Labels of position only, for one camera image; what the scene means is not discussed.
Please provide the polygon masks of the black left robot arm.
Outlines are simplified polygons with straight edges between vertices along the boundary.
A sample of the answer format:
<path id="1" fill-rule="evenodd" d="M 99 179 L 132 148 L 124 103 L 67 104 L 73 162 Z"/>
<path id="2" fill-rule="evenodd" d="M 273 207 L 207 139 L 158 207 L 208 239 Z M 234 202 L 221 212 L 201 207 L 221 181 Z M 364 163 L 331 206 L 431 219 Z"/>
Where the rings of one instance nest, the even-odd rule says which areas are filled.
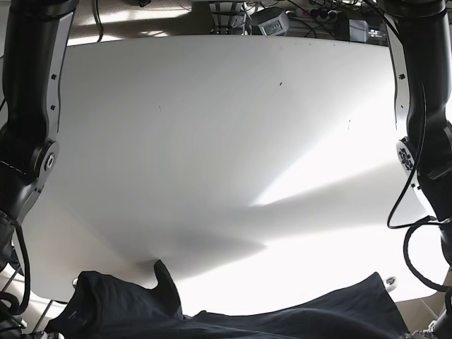
<path id="1" fill-rule="evenodd" d="M 402 133 L 398 159 L 408 178 L 392 207 L 391 220 L 408 189 L 428 212 L 403 224 L 403 258 L 425 286 L 444 294 L 445 311 L 421 338 L 451 337 L 451 286 L 439 285 L 421 274 L 409 257 L 412 235 L 434 225 L 441 233 L 441 250 L 451 262 L 451 35 L 445 1 L 377 1 L 376 14 L 386 26 L 395 78 L 395 125 Z"/>

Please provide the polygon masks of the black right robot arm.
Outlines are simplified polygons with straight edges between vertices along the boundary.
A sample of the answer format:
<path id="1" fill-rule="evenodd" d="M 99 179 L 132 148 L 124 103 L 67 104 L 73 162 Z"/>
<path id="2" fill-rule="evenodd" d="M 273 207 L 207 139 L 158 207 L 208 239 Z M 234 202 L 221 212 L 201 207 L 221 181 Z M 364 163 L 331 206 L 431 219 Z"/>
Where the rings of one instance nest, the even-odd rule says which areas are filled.
<path id="1" fill-rule="evenodd" d="M 12 1 L 2 71 L 1 267 L 18 240 L 22 298 L 1 291 L 1 337 L 20 338 L 19 320 L 31 294 L 30 259 L 22 224 L 40 197 L 59 155 L 60 82 L 77 1 Z"/>

